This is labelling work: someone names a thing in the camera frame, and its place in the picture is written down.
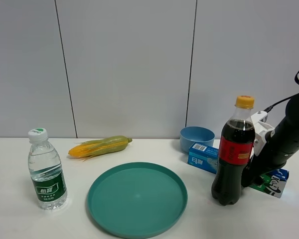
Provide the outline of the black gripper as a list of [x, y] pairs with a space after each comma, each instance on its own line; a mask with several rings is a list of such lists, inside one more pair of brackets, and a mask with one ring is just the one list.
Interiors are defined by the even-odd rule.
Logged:
[[241, 186], [259, 186], [261, 174], [282, 168], [299, 146], [299, 129], [277, 127], [266, 134], [265, 146], [258, 156], [254, 155], [251, 162], [244, 168]]

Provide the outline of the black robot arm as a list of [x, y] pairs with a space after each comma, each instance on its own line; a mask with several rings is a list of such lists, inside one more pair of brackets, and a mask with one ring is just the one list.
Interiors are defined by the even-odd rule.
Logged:
[[276, 126], [257, 121], [254, 155], [242, 173], [241, 185], [258, 184], [262, 174], [283, 168], [299, 150], [299, 95], [286, 105], [285, 117]]

